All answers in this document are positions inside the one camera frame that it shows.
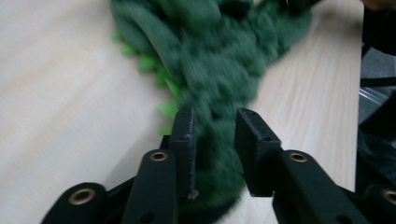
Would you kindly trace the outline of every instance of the green fabric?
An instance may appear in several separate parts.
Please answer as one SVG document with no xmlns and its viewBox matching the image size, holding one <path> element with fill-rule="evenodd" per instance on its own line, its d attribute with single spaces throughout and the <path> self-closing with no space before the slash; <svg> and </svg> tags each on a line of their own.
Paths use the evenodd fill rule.
<svg viewBox="0 0 396 224">
<path fill-rule="evenodd" d="M 310 13 L 290 16 L 276 0 L 252 1 L 245 18 L 224 15 L 227 0 L 113 0 L 124 41 L 161 60 L 178 108 L 197 115 L 196 188 L 180 212 L 202 211 L 237 199 L 245 186 L 233 149 L 236 108 L 256 97 L 258 80 L 307 32 Z"/>
</svg>

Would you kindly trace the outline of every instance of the green plush toy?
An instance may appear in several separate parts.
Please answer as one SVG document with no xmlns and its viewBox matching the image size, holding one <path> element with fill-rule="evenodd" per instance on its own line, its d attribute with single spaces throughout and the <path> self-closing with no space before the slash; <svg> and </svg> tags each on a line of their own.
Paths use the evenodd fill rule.
<svg viewBox="0 0 396 224">
<path fill-rule="evenodd" d="M 256 97 L 265 67 L 304 36 L 310 13 L 291 16 L 276 0 L 112 0 L 111 7 L 132 46 L 126 50 L 142 54 L 141 70 L 157 69 L 177 97 L 173 108 L 195 109 L 199 196 L 179 211 L 238 199 L 245 181 L 233 149 L 236 108 Z"/>
</svg>

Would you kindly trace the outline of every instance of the light wood surface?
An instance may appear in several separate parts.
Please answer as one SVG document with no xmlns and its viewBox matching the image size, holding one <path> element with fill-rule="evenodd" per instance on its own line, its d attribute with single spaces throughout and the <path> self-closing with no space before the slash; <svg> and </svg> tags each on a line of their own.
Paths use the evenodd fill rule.
<svg viewBox="0 0 396 224">
<path fill-rule="evenodd" d="M 107 189 L 136 174 L 170 120 L 154 75 L 111 40 L 109 1 L 0 3 L 0 223 L 39 223 L 81 182 Z M 251 107 L 283 148 L 314 156 L 353 189 L 362 5 L 327 0 L 308 36 L 271 66 Z M 270 199 L 244 199 L 220 223 L 276 223 Z"/>
</svg>

